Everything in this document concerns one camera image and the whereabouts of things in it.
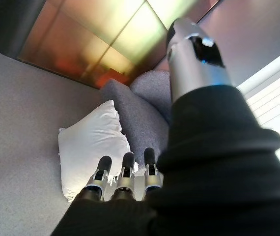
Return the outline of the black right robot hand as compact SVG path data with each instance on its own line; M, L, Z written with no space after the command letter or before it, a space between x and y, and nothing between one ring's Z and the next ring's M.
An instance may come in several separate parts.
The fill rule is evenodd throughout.
M262 128L216 43L176 19L167 34L172 98L163 185L141 201L85 187L55 236L280 236L280 135Z

